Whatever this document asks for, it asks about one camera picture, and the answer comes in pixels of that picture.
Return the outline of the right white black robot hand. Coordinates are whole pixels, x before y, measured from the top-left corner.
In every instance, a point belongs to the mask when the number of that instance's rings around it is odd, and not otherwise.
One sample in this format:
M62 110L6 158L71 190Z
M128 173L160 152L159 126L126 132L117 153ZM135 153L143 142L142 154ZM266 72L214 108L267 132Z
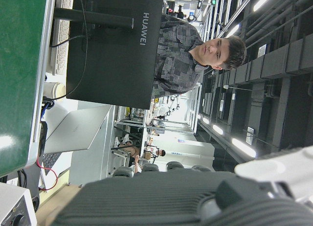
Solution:
M174 168L86 184L55 226L310 226L313 149L238 164L234 172Z

